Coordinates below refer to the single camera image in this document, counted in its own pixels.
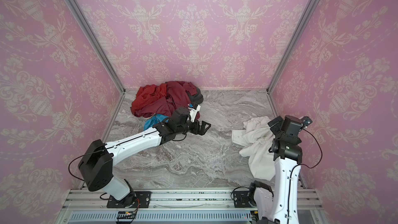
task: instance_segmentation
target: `pile of clothes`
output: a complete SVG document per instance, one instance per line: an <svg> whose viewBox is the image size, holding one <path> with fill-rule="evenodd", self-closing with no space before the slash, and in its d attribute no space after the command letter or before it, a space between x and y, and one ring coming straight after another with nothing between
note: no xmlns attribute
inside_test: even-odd
<svg viewBox="0 0 398 224"><path fill-rule="evenodd" d="M159 86L140 87L130 110L136 117L150 118L145 122L144 130L146 130L166 117L171 117L177 108L187 107L192 102L196 104L203 102L200 89L191 82L173 81Z"/></svg>
<svg viewBox="0 0 398 224"><path fill-rule="evenodd" d="M232 142L244 146L239 154L249 157L249 168L253 177L270 181L275 176L273 153L268 152L275 135L267 116L252 118L243 122L245 130L233 130Z"/></svg>

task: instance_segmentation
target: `floral pattern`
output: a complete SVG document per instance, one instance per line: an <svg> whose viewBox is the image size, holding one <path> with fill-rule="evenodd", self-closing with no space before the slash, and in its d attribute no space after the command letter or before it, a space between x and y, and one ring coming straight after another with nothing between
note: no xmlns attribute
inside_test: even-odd
<svg viewBox="0 0 398 224"><path fill-rule="evenodd" d="M63 0L1 1L0 211L3 222L50 224L80 183L64 161L101 138L120 94ZM103 11L85 13L118 43Z"/></svg>
<svg viewBox="0 0 398 224"><path fill-rule="evenodd" d="M272 97L310 116L321 145L303 168L331 223L396 223L398 38L395 0L320 0ZM301 136L303 163L320 152Z"/></svg>
<svg viewBox="0 0 398 224"><path fill-rule="evenodd" d="M127 89L180 76L201 88L266 88L307 1L77 0ZM241 61L226 60L236 53Z"/></svg>

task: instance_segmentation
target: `blue cloth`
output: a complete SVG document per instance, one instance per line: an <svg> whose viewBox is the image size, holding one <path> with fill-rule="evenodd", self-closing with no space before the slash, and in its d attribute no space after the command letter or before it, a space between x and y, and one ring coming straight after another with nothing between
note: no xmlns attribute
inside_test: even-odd
<svg viewBox="0 0 398 224"><path fill-rule="evenodd" d="M164 120L165 118L168 118L165 115L162 114L156 114L153 117L151 117L150 119L148 119L145 124L144 124L144 130L152 127L154 124L157 124L159 122L161 122L162 120Z"/></svg>

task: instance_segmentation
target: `white cloth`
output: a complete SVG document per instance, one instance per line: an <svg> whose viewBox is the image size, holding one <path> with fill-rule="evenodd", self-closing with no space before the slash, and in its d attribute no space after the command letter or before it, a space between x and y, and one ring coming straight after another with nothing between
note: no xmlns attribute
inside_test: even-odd
<svg viewBox="0 0 398 224"><path fill-rule="evenodd" d="M268 152L274 134L271 132L267 116L252 118L243 122L246 130L233 130L232 142L244 146L239 152L242 157L249 157L249 168L253 177L270 181L275 176L273 154Z"/></svg>

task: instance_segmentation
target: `metal mounting plate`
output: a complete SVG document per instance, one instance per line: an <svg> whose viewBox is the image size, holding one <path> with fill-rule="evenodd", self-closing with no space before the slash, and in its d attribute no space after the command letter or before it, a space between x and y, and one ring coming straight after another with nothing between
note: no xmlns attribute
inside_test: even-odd
<svg viewBox="0 0 398 224"><path fill-rule="evenodd" d="M249 203L249 191L234 191L232 193L235 208L256 208Z"/></svg>
<svg viewBox="0 0 398 224"><path fill-rule="evenodd" d="M136 191L135 195L137 196L138 200L140 201L139 208L148 208L150 202L150 195L151 191ZM134 201L131 207L129 208L137 208L137 201ZM120 204L117 203L117 200L113 196L109 197L108 204L106 205L107 208L120 208Z"/></svg>

